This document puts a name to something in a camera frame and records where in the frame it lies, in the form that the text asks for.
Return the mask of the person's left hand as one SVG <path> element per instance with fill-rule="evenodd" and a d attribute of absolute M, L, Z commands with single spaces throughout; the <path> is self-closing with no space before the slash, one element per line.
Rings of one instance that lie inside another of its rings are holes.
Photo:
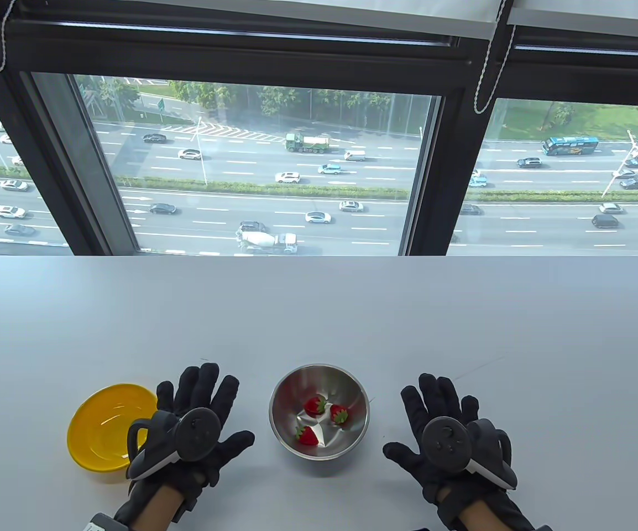
<path fill-rule="evenodd" d="M 175 387 L 166 380 L 156 389 L 157 409 L 182 417 L 195 408 L 208 408 L 218 416 L 223 426 L 228 419 L 240 382 L 233 375 L 226 375 L 217 383 L 219 367 L 215 362 L 190 366 L 180 375 Z M 218 484 L 220 470 L 238 457 L 255 442 L 255 434 L 244 430 L 233 433 L 228 439 L 218 442 L 206 457 L 196 462 L 178 461 L 166 465 L 140 481 L 132 481 L 128 500 L 115 513 L 114 520 L 130 525 L 149 505 L 162 486 L 175 489 L 181 494 L 183 503 L 176 510 L 174 521 L 179 521 L 184 511 L 192 511 L 198 497 L 206 487 Z"/>

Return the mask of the person's right hand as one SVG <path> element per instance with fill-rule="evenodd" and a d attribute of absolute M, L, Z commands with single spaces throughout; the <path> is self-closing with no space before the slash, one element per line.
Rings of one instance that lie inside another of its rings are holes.
<path fill-rule="evenodd" d="M 453 418 L 463 426 L 478 420 L 480 404 L 476 397 L 459 398 L 448 377 L 436 378 L 423 373 L 419 376 L 419 387 L 403 388 L 401 398 L 419 451 L 414 453 L 407 445 L 390 442 L 383 445 L 383 455 L 407 471 L 419 483 L 431 503 L 437 505 L 438 493 L 445 491 L 451 494 L 458 492 L 464 499 L 483 501 L 492 506 L 510 501 L 504 489 L 485 478 L 467 472 L 447 475 L 423 454 L 422 434 L 427 423 L 437 417 Z"/>

